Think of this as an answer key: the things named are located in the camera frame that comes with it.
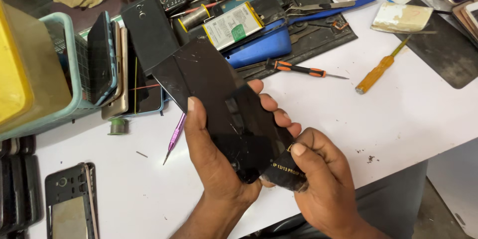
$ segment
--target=fingernail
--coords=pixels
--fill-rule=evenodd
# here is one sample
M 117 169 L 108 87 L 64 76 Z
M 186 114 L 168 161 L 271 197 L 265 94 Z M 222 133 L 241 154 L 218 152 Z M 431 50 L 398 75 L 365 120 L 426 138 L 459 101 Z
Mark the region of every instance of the fingernail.
M 194 111 L 194 100 L 190 97 L 187 98 L 187 110 Z
M 292 151 L 297 156 L 301 156 L 305 150 L 306 150 L 305 146 L 300 143 L 295 143 L 294 145 L 292 145 Z

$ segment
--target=yellow screwdriver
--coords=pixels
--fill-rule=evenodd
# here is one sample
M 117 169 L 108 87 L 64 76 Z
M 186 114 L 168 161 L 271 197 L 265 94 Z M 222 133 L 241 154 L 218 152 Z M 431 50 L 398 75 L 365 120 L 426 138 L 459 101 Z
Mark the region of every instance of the yellow screwdriver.
M 393 58 L 397 55 L 398 52 L 405 46 L 407 41 L 412 35 L 409 35 L 398 47 L 391 53 L 391 55 L 384 57 L 379 65 L 377 65 L 372 71 L 370 71 L 367 76 L 355 87 L 357 93 L 363 95 L 372 87 L 372 85 L 383 75 L 383 72 L 387 70 L 393 64 Z

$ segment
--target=hand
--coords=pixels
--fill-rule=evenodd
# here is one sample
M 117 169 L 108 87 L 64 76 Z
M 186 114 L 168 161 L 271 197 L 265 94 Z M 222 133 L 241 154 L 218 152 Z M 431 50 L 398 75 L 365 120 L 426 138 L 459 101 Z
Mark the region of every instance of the hand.
M 262 81 L 255 79 L 249 86 L 260 93 L 264 88 Z M 260 94 L 264 109 L 272 111 L 278 126 L 286 127 L 292 136 L 301 132 L 299 123 L 292 123 L 284 110 L 268 94 Z M 189 147 L 189 156 L 204 185 L 204 199 L 222 201 L 226 204 L 248 208 L 259 196 L 262 187 L 259 180 L 253 184 L 244 184 L 234 172 L 230 162 L 214 145 L 206 129 L 206 110 L 199 99 L 188 99 L 188 113 L 184 132 Z
M 307 190 L 294 196 L 310 225 L 334 239 L 387 238 L 357 212 L 349 163 L 326 135 L 307 128 L 291 153 L 309 182 Z

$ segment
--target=phone battery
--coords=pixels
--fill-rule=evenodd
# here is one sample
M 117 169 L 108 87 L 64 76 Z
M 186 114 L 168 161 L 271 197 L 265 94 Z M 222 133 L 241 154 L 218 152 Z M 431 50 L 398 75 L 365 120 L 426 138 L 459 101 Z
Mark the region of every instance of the phone battery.
M 203 24 L 209 41 L 218 51 L 263 27 L 264 22 L 248 1 Z

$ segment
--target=floor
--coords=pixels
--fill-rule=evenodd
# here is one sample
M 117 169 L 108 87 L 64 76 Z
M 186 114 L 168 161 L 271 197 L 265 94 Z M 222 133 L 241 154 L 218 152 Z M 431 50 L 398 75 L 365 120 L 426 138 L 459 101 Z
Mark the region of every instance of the floor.
M 457 224 L 428 179 L 412 239 L 472 239 Z

